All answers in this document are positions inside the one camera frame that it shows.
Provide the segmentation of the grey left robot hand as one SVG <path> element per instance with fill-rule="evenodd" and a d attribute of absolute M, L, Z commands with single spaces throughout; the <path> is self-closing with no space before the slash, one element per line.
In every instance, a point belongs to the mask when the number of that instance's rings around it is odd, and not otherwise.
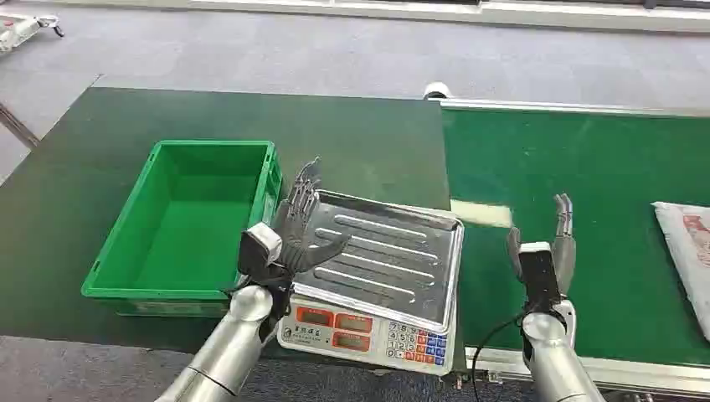
<path fill-rule="evenodd" d="M 276 211 L 273 229 L 282 239 L 276 264 L 290 279 L 339 255 L 351 239 L 349 234 L 339 234 L 330 243 L 316 247 L 309 246 L 306 240 L 306 227 L 322 180 L 320 161 L 315 157 L 302 167 Z"/>

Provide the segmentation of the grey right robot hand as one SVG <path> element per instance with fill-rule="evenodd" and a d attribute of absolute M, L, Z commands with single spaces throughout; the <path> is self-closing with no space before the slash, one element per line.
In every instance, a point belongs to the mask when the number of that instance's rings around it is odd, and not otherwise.
<path fill-rule="evenodd" d="M 562 295 L 567 296 L 574 276 L 576 261 L 576 242 L 573 237 L 573 204 L 566 193 L 556 194 L 554 200 L 557 205 L 558 222 L 551 252 L 558 289 Z M 513 226 L 507 235 L 507 252 L 517 279 L 523 283 L 522 265 L 518 256 L 521 249 L 520 230 Z"/>

